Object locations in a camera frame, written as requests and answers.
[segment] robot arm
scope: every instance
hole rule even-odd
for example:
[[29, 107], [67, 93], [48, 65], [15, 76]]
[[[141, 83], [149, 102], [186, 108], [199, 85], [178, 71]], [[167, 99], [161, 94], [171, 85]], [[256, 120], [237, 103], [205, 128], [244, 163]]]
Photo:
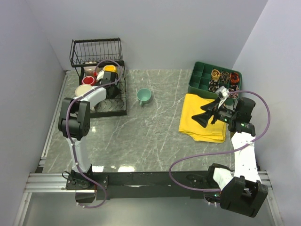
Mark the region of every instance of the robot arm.
[[228, 98], [227, 89], [221, 87], [216, 93], [220, 99], [202, 106], [201, 109], [205, 112], [192, 116], [192, 119], [205, 128], [213, 116], [211, 124], [217, 120], [223, 121], [229, 124], [228, 130], [235, 133], [231, 138], [234, 149], [249, 144], [234, 153], [234, 175], [228, 167], [219, 164], [213, 164], [209, 172], [222, 191], [219, 198], [221, 208], [255, 217], [268, 195], [268, 187], [261, 183], [258, 175], [252, 142], [255, 139], [255, 128], [250, 119], [255, 102], [241, 97], [235, 109], [229, 109], [223, 104]]
[[[76, 102], [71, 109], [71, 115], [69, 117], [69, 131], [70, 135], [74, 141], [76, 156], [78, 163], [83, 173], [86, 176], [92, 177], [92, 165], [88, 157], [87, 146], [86, 146], [86, 135], [90, 130], [90, 109], [97, 103], [106, 99], [107, 89], [99, 88], [86, 96], [81, 101]], [[73, 150], [71, 142], [67, 137], [66, 133], [66, 115], [67, 109], [73, 101], [73, 98], [65, 98], [62, 102], [62, 108], [58, 123], [58, 129], [63, 133], [66, 138], [70, 152], [72, 156], [72, 171], [71, 175], [75, 182], [81, 184], [82, 186], [88, 186], [90, 183], [85, 180], [79, 173], [73, 155]]]

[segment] teal mug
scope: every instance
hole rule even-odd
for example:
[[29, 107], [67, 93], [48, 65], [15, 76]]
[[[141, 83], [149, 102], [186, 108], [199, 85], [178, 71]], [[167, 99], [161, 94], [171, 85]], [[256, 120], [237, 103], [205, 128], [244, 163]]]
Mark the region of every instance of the teal mug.
[[143, 88], [137, 92], [137, 98], [139, 100], [140, 106], [149, 102], [151, 98], [151, 91], [149, 89]]

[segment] marble table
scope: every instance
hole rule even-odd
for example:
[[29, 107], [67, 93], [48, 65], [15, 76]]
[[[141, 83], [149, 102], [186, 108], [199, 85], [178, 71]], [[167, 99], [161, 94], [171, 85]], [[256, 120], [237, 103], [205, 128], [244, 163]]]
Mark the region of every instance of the marble table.
[[[127, 71], [127, 115], [91, 119], [87, 151], [93, 171], [167, 171], [177, 159], [197, 153], [228, 151], [230, 133], [221, 144], [195, 142], [178, 132], [191, 70]], [[67, 75], [63, 98], [74, 97], [78, 86], [75, 71]], [[141, 107], [136, 93], [152, 91], [152, 100]], [[71, 154], [66, 139], [58, 131], [56, 113], [43, 173], [71, 170]], [[207, 170], [212, 163], [234, 169], [234, 154], [214, 155], [180, 162], [174, 170]]]

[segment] dish rack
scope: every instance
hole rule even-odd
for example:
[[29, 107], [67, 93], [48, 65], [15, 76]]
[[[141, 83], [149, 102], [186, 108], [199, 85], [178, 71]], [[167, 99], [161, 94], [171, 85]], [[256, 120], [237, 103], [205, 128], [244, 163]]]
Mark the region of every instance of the dish rack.
[[[100, 61], [108, 59], [116, 61], [123, 71], [123, 76], [118, 83], [120, 94], [113, 99], [105, 99], [95, 106], [94, 110], [91, 111], [91, 118], [121, 116], [127, 114], [126, 69], [122, 57], [121, 39], [72, 40], [70, 63], [79, 76], [79, 85], [85, 77], [84, 67], [96, 66]], [[113, 62], [104, 62], [100, 64], [99, 67], [103, 68], [106, 65], [116, 64]]]

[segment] yellow cloth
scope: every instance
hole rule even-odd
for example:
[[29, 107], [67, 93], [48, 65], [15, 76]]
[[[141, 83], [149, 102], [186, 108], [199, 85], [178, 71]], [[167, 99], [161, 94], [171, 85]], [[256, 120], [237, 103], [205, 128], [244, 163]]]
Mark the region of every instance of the yellow cloth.
[[198, 95], [186, 94], [182, 115], [180, 119], [179, 132], [190, 135], [195, 141], [206, 141], [214, 143], [222, 143], [226, 137], [226, 124], [217, 121], [211, 125], [213, 117], [208, 121], [208, 126], [203, 128], [191, 117], [196, 114], [204, 113], [200, 107], [213, 102], [212, 99], [203, 99]]

